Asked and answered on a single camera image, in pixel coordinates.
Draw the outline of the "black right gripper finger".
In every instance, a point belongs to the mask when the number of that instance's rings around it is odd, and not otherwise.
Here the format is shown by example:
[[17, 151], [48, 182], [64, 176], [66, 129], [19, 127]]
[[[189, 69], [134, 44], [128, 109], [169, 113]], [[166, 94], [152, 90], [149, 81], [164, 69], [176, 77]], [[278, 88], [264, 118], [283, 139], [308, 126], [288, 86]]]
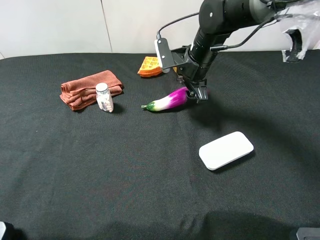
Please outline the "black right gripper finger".
[[194, 91], [196, 93], [197, 103], [202, 103], [208, 100], [208, 91], [207, 91], [207, 80], [204, 79], [202, 82], [198, 82], [194, 86]]
[[185, 86], [187, 87], [187, 89], [188, 89], [187, 97], [188, 97], [189, 99], [196, 100], [196, 99], [197, 99], [197, 93], [196, 93], [196, 90], [195, 90], [195, 88], [193, 87], [193, 85], [190, 84], [190, 83], [185, 83], [184, 85], [185, 85]]

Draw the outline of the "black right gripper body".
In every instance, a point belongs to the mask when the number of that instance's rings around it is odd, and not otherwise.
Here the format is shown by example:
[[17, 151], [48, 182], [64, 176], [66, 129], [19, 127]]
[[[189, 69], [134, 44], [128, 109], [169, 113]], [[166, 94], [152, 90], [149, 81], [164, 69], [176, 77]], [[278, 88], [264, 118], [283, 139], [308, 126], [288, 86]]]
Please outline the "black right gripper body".
[[191, 54], [191, 45], [183, 45], [171, 50], [172, 57], [177, 68], [176, 72], [182, 76], [185, 82], [198, 86], [205, 81], [207, 72], [212, 64], [212, 54], [209, 57], [195, 59]]

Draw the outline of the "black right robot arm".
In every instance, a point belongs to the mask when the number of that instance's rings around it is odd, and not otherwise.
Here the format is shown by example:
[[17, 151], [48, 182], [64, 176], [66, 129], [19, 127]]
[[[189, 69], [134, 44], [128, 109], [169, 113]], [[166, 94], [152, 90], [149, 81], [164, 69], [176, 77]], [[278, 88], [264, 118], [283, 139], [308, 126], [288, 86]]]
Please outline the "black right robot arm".
[[208, 99], [206, 74], [230, 35], [242, 28], [271, 21], [275, 12], [260, 0], [205, 0], [199, 10], [199, 28], [192, 44], [172, 50], [177, 73], [188, 97]]

